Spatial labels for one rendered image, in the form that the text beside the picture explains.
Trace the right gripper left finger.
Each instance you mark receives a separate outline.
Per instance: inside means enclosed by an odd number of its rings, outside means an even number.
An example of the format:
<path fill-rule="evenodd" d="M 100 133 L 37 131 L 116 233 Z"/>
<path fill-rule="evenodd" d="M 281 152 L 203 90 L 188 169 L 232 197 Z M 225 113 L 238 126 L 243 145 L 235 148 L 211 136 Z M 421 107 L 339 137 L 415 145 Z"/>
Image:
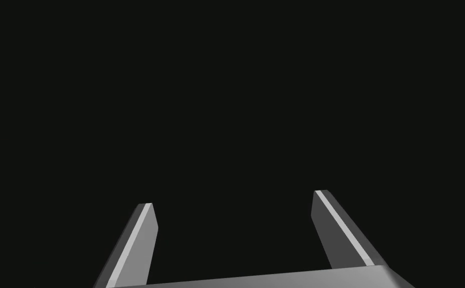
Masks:
<path fill-rule="evenodd" d="M 92 288 L 146 285 L 158 230 L 153 204 L 138 204 Z"/>

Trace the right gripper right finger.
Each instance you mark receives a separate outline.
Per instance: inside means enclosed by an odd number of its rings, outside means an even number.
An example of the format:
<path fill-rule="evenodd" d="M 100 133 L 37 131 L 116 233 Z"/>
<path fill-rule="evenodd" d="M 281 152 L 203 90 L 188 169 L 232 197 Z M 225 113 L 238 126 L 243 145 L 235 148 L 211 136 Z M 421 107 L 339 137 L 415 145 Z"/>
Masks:
<path fill-rule="evenodd" d="M 330 191 L 314 192 L 310 216 L 332 269 L 387 264 Z"/>

